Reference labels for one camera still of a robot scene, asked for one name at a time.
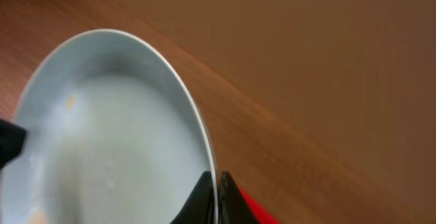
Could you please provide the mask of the light blue plate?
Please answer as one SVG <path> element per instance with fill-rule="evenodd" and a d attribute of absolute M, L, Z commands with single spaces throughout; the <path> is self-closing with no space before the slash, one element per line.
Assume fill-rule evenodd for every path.
<path fill-rule="evenodd" d="M 27 135 L 1 171 L 2 223 L 170 223 L 201 177 L 217 186 L 188 88 L 124 31 L 86 31 L 57 46 L 12 122 Z"/>

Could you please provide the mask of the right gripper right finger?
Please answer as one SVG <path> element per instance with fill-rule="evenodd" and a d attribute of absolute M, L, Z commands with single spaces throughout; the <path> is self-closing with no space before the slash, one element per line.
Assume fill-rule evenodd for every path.
<path fill-rule="evenodd" d="M 222 172 L 218 188 L 221 224 L 260 224 L 229 172 Z"/>

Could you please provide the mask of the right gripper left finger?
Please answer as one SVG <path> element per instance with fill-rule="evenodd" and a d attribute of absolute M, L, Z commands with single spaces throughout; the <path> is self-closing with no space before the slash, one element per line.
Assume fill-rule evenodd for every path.
<path fill-rule="evenodd" d="M 212 224 L 214 191 L 211 173 L 203 172 L 171 224 Z"/>

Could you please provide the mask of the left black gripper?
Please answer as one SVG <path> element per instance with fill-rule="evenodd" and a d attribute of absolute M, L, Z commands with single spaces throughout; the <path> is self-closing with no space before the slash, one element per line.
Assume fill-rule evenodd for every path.
<path fill-rule="evenodd" d="M 4 168 L 15 160 L 23 149 L 27 130 L 1 119 L 0 124 L 0 165 Z"/>

